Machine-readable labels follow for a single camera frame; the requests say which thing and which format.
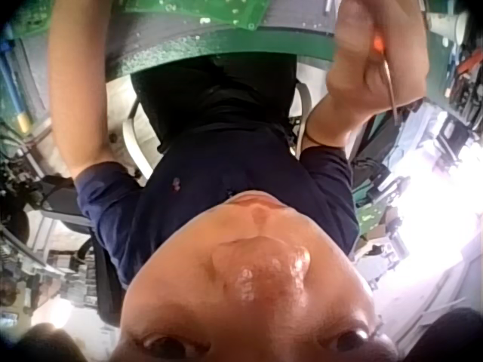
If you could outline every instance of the screwdriver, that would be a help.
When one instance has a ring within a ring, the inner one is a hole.
[[[376,36],[374,37],[374,50],[383,56],[384,75],[386,76],[387,88],[389,90],[389,98],[391,100],[392,117],[394,118],[394,124],[396,126],[400,126],[401,123],[399,121],[398,109],[395,104],[391,71],[389,69],[389,64],[387,63],[387,58],[386,58],[386,52],[385,52],[386,49],[384,47],[383,38],[379,34],[376,34]]]

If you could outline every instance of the green workbench edge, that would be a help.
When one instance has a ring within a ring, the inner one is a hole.
[[[335,42],[332,35],[293,29],[259,28],[256,32],[224,29],[165,41],[144,51],[128,54],[107,64],[107,79],[139,72],[161,64],[205,55],[266,52],[296,54],[300,57],[332,61]]]

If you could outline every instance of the white chair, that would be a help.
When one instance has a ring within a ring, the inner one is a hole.
[[[304,83],[297,83],[297,90],[300,95],[302,103],[302,118],[300,120],[300,127],[297,136],[297,147],[295,150],[295,157],[300,158],[300,153],[302,151],[302,138],[305,133],[306,121],[309,117],[309,113],[312,111],[312,98],[310,96],[309,87]],[[152,175],[152,166],[149,164],[146,156],[140,148],[139,143],[136,138],[136,129],[134,127],[134,119],[136,117],[137,109],[139,108],[139,100],[136,99],[129,112],[128,118],[122,125],[122,135],[124,137],[124,142],[126,148],[128,149],[129,155],[133,159],[136,166],[139,168],[141,173],[146,179],[149,179]]]

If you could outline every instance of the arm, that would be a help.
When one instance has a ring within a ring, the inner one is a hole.
[[[104,65],[110,9],[110,0],[55,1],[49,39],[52,125],[74,178],[94,164],[114,160]]]
[[[303,149],[344,147],[354,130],[390,109],[383,58],[373,50],[376,31],[385,42],[398,106],[424,97],[429,59],[417,0],[343,0],[329,94],[309,116]]]

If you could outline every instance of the black pants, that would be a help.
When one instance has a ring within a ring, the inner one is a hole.
[[[164,152],[183,132],[238,116],[288,127],[297,57],[227,54],[169,63],[131,76]]]

